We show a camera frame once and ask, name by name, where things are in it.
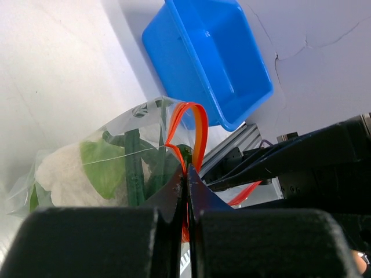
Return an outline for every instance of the green lettuce leaf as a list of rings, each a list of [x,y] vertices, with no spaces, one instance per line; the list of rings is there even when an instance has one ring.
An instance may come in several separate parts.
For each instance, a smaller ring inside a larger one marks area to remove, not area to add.
[[[98,142],[80,143],[81,161],[94,189],[105,199],[112,199],[115,190],[125,180],[124,148]]]

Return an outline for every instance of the plastic bag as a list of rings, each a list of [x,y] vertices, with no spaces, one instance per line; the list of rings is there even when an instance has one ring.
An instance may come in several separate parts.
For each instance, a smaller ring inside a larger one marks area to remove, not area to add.
[[[8,212],[37,207],[138,206],[179,167],[199,170],[206,148],[205,110],[162,97],[139,105],[81,142],[40,151],[8,194]]]

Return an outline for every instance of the black machine part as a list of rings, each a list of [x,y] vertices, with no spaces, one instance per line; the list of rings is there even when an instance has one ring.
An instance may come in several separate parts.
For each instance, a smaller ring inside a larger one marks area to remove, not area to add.
[[[206,173],[208,186],[222,191],[278,177],[285,200],[257,208],[327,211],[342,226],[353,249],[370,253],[370,130],[370,114],[364,114],[303,136],[283,136],[279,144],[224,159],[215,171]]]

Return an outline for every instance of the blue plastic tub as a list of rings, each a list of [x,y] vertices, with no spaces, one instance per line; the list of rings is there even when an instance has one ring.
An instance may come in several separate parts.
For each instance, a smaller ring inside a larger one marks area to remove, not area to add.
[[[202,104],[211,126],[235,130],[272,95],[234,0],[165,0],[142,39],[168,96]]]

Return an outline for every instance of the cauliflower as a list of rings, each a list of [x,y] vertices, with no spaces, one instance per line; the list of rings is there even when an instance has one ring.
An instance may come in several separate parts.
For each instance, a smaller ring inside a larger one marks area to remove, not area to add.
[[[35,179],[46,191],[51,191],[52,203],[55,206],[127,206],[128,197],[125,170],[123,169],[123,174],[120,175],[121,179],[118,181],[119,184],[112,190],[110,198],[103,198],[102,193],[98,193],[96,187],[92,185],[91,180],[89,180],[86,175],[86,168],[84,169],[82,163],[82,148],[83,146],[79,143],[60,148],[44,158],[39,165],[35,173]],[[106,151],[107,147],[106,149],[97,148],[95,150],[102,152]],[[91,165],[95,167],[92,168],[92,170],[97,171],[97,169],[107,167],[107,165],[110,167],[112,166],[110,161],[114,162],[115,160],[111,159],[108,162],[92,162]],[[144,180],[148,180],[150,171],[143,161],[142,165]],[[101,183],[103,186],[111,184],[111,179],[107,177],[110,174],[111,173],[101,174],[102,177],[100,176],[100,178],[103,179],[103,181],[99,180],[97,182],[106,182],[105,184]]]

